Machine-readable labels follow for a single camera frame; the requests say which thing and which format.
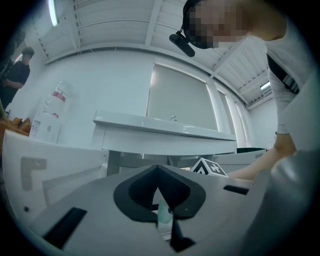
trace window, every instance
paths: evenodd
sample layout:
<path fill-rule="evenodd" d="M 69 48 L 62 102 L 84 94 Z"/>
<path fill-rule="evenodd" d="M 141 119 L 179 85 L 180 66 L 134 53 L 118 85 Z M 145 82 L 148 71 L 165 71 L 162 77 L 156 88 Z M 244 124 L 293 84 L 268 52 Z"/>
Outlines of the window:
<path fill-rule="evenodd" d="M 226 112 L 226 116 L 228 118 L 228 123 L 229 123 L 231 134 L 236 135 L 235 125 L 234 125 L 234 121 L 232 120 L 230 107 L 228 105 L 226 95 L 224 93 L 222 93 L 221 91 L 219 91 L 219 90 L 218 90 L 218 92 L 219 92 L 220 98 L 222 100 L 222 104 L 224 106 L 224 109 L 225 109 L 225 112 Z"/>
<path fill-rule="evenodd" d="M 155 65 L 147 117 L 170 120 L 217 131 L 211 98 L 204 82 L 187 74 Z"/>
<path fill-rule="evenodd" d="M 241 122 L 241 131 L 242 131 L 242 135 L 243 135 L 244 141 L 247 142 L 247 132 L 246 132 L 246 129 L 245 129 L 245 124 L 244 124 L 242 112 L 241 112 L 241 110 L 239 109 L 239 106 L 236 103 L 235 103 L 235 107 L 236 107 L 236 111 L 237 111 L 237 114 L 239 115 L 239 119 L 240 119 L 240 122 Z"/>

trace white counter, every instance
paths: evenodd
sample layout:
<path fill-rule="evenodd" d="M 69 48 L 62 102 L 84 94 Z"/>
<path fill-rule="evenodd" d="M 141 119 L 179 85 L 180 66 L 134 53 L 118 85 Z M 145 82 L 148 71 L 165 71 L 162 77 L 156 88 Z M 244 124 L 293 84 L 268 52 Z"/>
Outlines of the white counter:
<path fill-rule="evenodd" d="M 97 110 L 95 149 L 164 156 L 234 153 L 236 136 L 176 121 Z"/>

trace man in black shirt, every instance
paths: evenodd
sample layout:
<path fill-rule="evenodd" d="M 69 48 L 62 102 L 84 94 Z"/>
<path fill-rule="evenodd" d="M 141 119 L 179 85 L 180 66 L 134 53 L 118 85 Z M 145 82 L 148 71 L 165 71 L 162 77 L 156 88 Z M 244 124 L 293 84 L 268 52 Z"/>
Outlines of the man in black shirt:
<path fill-rule="evenodd" d="M 34 54 L 31 47 L 25 48 L 22 51 L 22 61 L 17 61 L 6 75 L 0 89 L 0 99 L 4 110 L 12 102 L 17 91 L 26 83 L 30 74 L 29 61 Z"/>

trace black strip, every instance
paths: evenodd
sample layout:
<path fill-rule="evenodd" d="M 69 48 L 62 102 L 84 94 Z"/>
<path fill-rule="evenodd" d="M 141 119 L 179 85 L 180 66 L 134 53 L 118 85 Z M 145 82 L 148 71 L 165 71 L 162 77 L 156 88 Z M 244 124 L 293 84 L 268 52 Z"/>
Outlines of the black strip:
<path fill-rule="evenodd" d="M 86 210 L 73 207 L 44 236 L 44 239 L 53 246 L 62 249 L 86 213 Z"/>
<path fill-rule="evenodd" d="M 153 204 L 151 211 L 157 211 L 159 209 L 159 204 Z"/>
<path fill-rule="evenodd" d="M 238 186 L 231 186 L 231 185 L 226 185 L 223 189 L 231 191 L 231 192 L 235 192 L 235 193 L 238 193 L 241 195 L 246 195 L 249 191 L 249 189 L 247 189 L 247 188 L 238 187 Z"/>
<path fill-rule="evenodd" d="M 283 85 L 285 86 L 285 88 L 287 88 L 288 90 L 290 90 L 292 93 L 294 94 L 298 94 L 299 93 L 299 88 L 297 90 L 292 90 L 292 88 L 290 86 L 288 86 L 285 82 L 284 79 L 286 78 L 286 76 L 289 76 L 282 67 L 280 67 L 278 65 L 278 63 L 276 63 L 268 54 L 266 55 L 266 58 L 268 60 L 268 64 L 269 64 L 269 68 L 270 70 L 275 74 L 275 76 L 277 78 L 279 78 L 279 80 L 283 83 Z"/>
<path fill-rule="evenodd" d="M 173 218 L 173 223 L 172 223 L 172 230 L 171 230 L 171 240 L 170 240 L 170 246 L 176 251 L 176 252 L 181 252 L 185 249 L 187 249 L 190 246 L 193 246 L 195 242 L 187 237 L 184 237 L 177 219 L 174 217 Z"/>

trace black shoulder strap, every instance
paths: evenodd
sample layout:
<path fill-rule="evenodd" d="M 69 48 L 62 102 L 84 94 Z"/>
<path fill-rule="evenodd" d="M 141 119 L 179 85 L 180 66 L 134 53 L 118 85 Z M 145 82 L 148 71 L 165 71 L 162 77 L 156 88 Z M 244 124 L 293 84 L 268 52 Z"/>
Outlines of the black shoulder strap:
<path fill-rule="evenodd" d="M 277 78 L 284 84 L 285 88 L 293 92 L 294 94 L 299 93 L 299 87 L 296 81 L 289 76 L 286 71 L 283 70 L 268 54 L 266 55 L 268 60 L 269 69 L 276 75 Z"/>

